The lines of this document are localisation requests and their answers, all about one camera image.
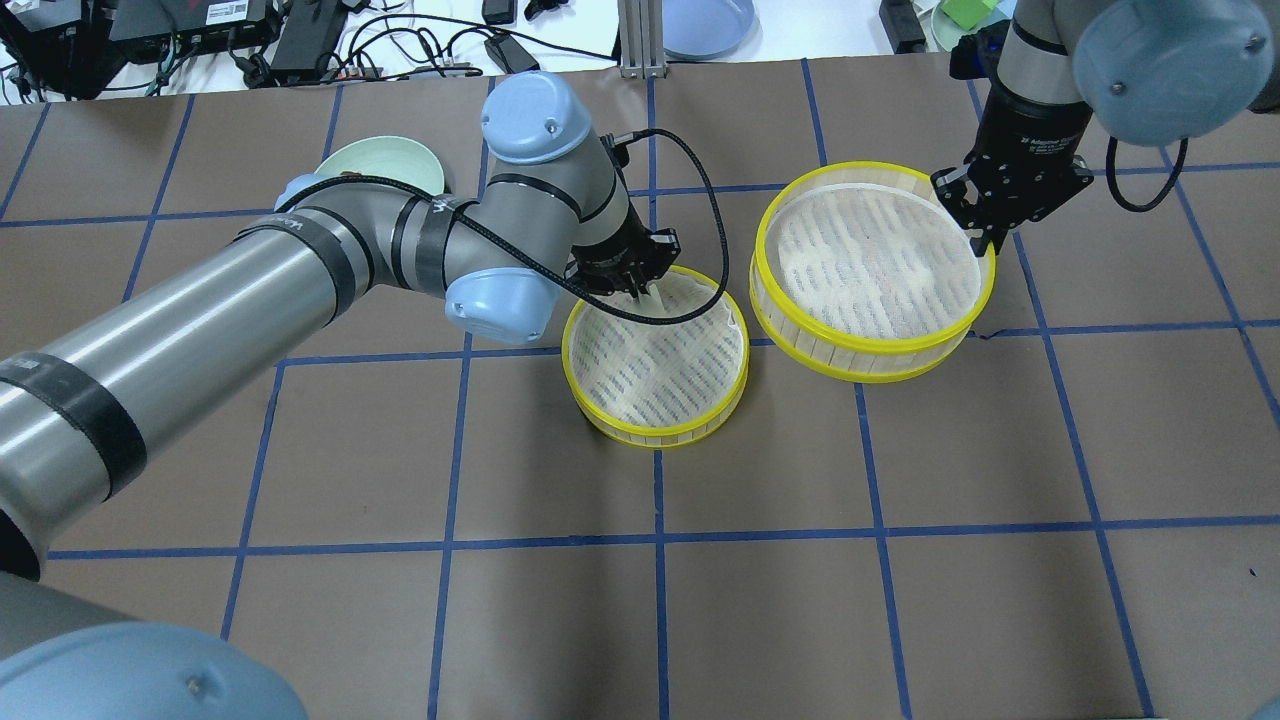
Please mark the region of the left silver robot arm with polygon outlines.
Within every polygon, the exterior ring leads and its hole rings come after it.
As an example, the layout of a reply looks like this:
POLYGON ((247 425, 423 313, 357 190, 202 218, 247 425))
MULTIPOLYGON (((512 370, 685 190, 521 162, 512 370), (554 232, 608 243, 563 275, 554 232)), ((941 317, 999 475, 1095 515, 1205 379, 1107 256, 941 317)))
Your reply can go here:
POLYGON ((640 132, 599 136, 559 76, 488 96, 480 199, 367 161, 292 181, 216 255, 37 351, 3 361, 3 716, 303 719, 288 682, 233 644, 41 584, 49 546, 197 421, 384 284, 440 299, 462 331, 539 340, 563 293, 640 295, 678 256, 625 184, 640 132))

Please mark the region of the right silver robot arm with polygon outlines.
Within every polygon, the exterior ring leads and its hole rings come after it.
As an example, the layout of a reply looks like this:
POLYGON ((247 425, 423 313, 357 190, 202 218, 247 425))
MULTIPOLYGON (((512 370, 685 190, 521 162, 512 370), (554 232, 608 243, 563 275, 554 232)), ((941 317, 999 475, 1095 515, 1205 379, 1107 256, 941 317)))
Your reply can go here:
POLYGON ((1097 123, 1108 135, 1103 174, 1128 211, 1157 208, 1115 179, 1120 143, 1187 149, 1243 111, 1277 110, 1275 1, 1019 1, 1012 17, 961 38, 955 79, 989 83, 975 141, 937 170, 934 196, 978 258, 1011 231, 1041 222, 1094 182, 1078 154, 1097 123))

